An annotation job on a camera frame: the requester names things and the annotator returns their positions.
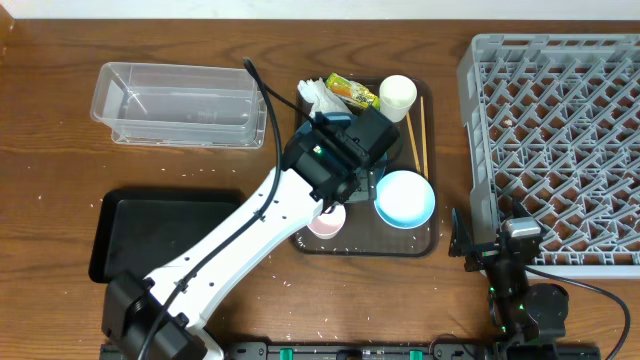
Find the light blue bowl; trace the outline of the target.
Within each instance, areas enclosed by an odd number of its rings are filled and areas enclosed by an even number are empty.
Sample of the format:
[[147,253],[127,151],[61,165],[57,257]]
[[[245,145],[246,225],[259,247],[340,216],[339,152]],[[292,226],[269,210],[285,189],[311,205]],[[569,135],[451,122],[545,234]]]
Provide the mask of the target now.
[[379,217],[393,228],[418,228],[431,219],[435,207],[435,191],[418,173],[393,171],[384,175],[377,184],[374,208]]

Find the dark blue plate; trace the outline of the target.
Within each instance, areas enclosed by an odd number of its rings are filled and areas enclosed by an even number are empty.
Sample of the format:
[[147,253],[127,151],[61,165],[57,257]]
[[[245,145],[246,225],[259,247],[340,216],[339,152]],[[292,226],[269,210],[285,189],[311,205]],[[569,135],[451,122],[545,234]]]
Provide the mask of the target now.
[[[341,128],[348,128],[356,120],[357,116],[345,112],[329,112],[325,113],[326,119],[330,123],[335,123]],[[312,130],[311,123],[309,121],[303,122],[295,132],[295,136],[309,133]],[[374,175],[377,180],[380,180],[385,173],[386,161],[388,160],[388,154],[385,153],[380,161],[374,166]]]

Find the cream white cup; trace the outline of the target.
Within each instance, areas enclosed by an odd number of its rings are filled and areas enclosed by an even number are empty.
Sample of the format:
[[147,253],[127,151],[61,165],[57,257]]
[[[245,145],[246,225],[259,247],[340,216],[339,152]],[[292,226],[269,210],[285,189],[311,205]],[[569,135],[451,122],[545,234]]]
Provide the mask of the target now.
[[391,75],[380,84],[380,112],[394,123],[405,118],[416,98],[417,87],[406,76]]

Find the pink cup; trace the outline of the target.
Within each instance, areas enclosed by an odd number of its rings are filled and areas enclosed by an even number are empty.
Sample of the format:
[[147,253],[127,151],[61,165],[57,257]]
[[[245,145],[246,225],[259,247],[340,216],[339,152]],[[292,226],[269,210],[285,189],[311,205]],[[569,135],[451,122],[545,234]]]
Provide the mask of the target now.
[[346,209],[343,205],[334,205],[318,215],[307,228],[318,238],[328,240],[337,235],[346,222]]

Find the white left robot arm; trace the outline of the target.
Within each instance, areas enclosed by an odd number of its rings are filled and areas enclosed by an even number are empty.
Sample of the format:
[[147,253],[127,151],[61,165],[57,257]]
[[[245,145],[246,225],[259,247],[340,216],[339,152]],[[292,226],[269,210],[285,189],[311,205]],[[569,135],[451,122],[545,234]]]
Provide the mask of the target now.
[[401,135],[374,108],[335,122],[318,113],[237,210],[190,249],[144,277],[108,283],[102,331],[126,359],[222,359],[205,327],[226,295],[275,247],[323,211],[345,203],[358,175]]

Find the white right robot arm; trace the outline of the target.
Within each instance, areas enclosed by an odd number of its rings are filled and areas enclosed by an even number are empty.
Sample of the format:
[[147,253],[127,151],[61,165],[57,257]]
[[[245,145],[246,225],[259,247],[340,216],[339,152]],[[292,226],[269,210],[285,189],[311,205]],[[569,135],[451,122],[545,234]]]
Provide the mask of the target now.
[[490,242],[472,240],[461,212],[452,211],[451,257],[467,272],[483,271],[494,326],[502,330],[478,359],[557,359],[556,340],[566,335],[569,296],[556,284],[531,285],[527,265],[540,254],[542,226],[520,204]]

